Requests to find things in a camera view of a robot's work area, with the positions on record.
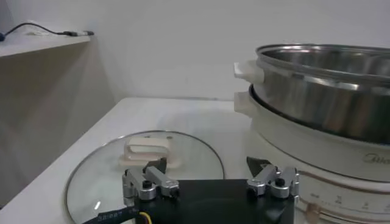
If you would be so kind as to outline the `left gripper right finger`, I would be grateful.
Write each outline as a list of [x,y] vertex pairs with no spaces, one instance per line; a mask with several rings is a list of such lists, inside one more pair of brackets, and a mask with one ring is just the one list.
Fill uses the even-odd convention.
[[253,157],[247,157],[246,162],[252,174],[247,187],[256,197],[267,192],[281,199],[299,196],[299,173],[295,167],[280,170],[266,159]]

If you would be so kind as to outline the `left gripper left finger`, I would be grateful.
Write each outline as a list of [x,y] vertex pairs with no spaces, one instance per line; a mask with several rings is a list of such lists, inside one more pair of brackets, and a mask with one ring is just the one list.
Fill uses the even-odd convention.
[[142,170],[126,169],[122,175],[122,196],[125,205],[138,201],[152,201],[157,197],[177,199],[180,186],[166,175],[167,159],[149,161]]

